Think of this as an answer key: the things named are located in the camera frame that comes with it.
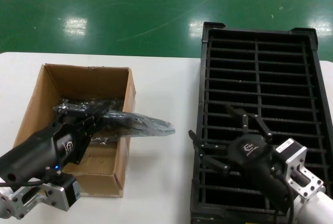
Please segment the open cardboard box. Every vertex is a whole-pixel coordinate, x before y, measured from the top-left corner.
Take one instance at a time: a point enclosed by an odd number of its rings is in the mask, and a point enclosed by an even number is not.
[[[135,93],[130,68],[45,64],[14,146],[53,120],[53,107],[61,98],[122,98],[123,111],[132,112]],[[63,171],[76,177],[84,196],[122,197],[129,147],[130,138],[115,145],[90,145],[79,165],[68,164]]]

